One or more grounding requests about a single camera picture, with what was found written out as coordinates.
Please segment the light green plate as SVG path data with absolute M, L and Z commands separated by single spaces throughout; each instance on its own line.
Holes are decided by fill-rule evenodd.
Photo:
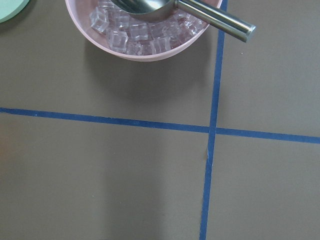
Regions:
M 0 22 L 4 23 L 19 14 L 29 0 L 0 0 Z

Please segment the clear plastic ice cube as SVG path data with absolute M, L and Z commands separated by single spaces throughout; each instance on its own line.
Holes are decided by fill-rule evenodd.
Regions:
M 149 26 L 147 23 L 131 23 L 129 37 L 132 41 L 146 41 L 149 39 Z
M 170 38 L 163 37 L 150 41 L 151 52 L 153 55 L 167 52 L 171 49 Z
M 89 20 L 91 28 L 101 34 L 103 34 L 107 30 L 110 24 L 108 13 L 99 7 L 96 7 L 89 14 Z
M 125 31 L 111 30 L 108 33 L 108 43 L 111 50 L 126 53 L 129 37 Z

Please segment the pink bowl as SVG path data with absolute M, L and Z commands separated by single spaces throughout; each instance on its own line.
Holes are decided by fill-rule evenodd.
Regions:
M 169 51 L 154 55 L 129 55 L 111 50 L 107 39 L 91 28 L 89 14 L 98 5 L 97 0 L 67 0 L 65 4 L 74 25 L 89 42 L 106 53 L 136 62 L 155 62 L 173 57 L 191 46 L 209 27 L 208 24 L 204 25 L 193 38 Z

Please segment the metal ice scoop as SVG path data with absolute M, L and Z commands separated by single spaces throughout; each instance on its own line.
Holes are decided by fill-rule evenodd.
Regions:
M 256 30 L 255 25 L 201 0 L 114 0 L 113 3 L 132 17 L 146 22 L 162 21 L 182 10 L 244 43 Z

